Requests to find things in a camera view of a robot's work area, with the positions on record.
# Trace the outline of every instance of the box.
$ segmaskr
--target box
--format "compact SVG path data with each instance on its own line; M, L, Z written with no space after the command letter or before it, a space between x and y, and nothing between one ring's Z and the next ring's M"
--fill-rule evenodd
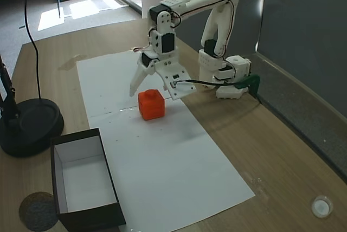
M51 157L56 211L68 231L125 224L99 129L52 139Z

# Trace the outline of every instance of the floor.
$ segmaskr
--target floor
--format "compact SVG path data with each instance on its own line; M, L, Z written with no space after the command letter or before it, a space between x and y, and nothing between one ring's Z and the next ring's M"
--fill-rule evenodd
M24 1L0 0L0 54L12 76L21 46L30 42L24 26ZM101 25L136 20L141 15L120 0L28 0L29 29L34 40Z

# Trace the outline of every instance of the black lamp base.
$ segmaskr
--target black lamp base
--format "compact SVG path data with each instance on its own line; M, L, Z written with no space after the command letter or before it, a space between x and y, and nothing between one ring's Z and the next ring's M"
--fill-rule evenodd
M27 157L50 147L50 139L61 135L64 119L58 106L48 99L20 102L21 115L5 126L0 119L0 146L7 154Z

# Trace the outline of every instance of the white robotic arm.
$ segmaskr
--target white robotic arm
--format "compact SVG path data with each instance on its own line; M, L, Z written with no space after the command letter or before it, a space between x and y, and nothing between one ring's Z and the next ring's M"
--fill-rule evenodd
M133 96L147 75L158 73L172 99L178 99L195 92L195 86L183 80L190 80L187 70L179 64L175 45L175 28L183 20L212 9L201 39L204 49L199 51L200 77L205 82L233 83L249 75L250 61L240 56L224 60L232 33L235 12L239 0L164 0L151 7L148 13L149 45L141 50L138 69L131 82L130 96ZM239 98L247 88L220 87L216 94L221 98Z

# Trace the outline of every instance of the orange block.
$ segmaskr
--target orange block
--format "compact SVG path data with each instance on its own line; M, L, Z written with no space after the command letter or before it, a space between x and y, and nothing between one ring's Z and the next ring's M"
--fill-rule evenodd
M156 89L149 89L138 95L140 113L146 121L165 115L165 100Z

